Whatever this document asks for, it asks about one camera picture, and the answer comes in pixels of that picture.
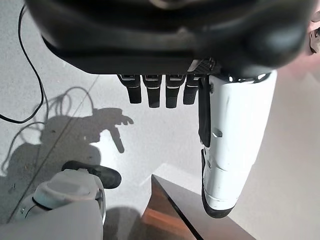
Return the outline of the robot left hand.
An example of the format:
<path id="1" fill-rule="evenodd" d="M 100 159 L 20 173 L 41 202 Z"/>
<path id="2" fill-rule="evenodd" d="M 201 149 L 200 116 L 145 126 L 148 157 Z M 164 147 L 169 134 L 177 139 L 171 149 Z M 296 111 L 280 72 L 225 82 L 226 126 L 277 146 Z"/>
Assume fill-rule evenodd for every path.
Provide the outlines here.
<path id="1" fill-rule="evenodd" d="M 265 133 L 277 69 L 302 50 L 315 0 L 27 0 L 48 49 L 78 69 L 117 75 L 132 104 L 198 99 L 202 203 L 226 217 Z"/>

